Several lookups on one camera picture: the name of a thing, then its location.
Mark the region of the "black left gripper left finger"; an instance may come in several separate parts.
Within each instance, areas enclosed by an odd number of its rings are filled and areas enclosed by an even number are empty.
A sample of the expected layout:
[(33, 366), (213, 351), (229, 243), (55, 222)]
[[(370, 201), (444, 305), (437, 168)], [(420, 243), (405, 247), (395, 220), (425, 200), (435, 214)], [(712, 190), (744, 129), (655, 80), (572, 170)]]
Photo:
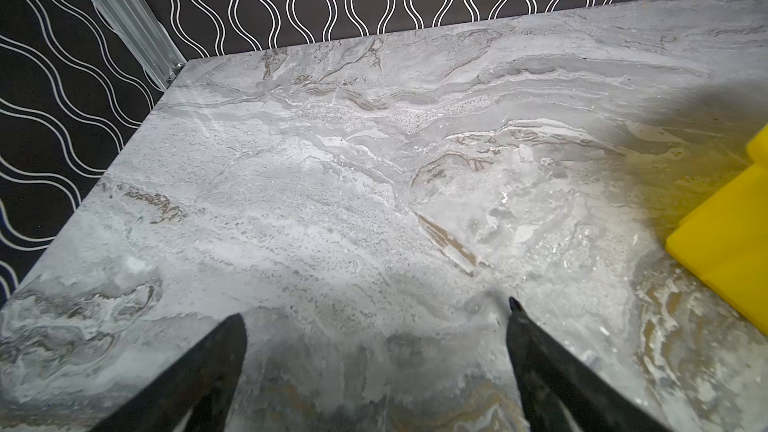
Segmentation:
[(243, 317), (224, 319), (94, 431), (223, 431), (247, 350)]

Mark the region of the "yellow plastic bin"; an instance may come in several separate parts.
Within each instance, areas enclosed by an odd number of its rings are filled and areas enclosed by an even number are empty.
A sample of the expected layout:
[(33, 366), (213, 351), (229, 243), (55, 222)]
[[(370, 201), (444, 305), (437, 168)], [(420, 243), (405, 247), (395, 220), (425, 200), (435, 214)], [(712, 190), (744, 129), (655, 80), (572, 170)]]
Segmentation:
[(666, 251), (767, 332), (767, 130), (747, 145), (752, 164), (685, 216)]

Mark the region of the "aluminium frame post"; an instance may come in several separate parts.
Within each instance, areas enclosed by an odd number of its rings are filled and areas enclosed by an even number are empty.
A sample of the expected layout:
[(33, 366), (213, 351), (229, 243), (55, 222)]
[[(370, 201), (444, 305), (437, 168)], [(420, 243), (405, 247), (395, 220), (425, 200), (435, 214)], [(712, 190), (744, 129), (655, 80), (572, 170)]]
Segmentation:
[(146, 0), (91, 0), (107, 23), (141, 63), (144, 71), (165, 90), (186, 64), (181, 51), (156, 18)]

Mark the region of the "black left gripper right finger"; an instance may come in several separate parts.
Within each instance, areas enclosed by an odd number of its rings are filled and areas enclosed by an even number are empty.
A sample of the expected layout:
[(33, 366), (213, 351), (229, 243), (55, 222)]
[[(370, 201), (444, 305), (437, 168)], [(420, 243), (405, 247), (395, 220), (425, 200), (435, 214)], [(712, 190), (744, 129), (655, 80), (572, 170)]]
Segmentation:
[(666, 431), (509, 298), (506, 345), (532, 431)]

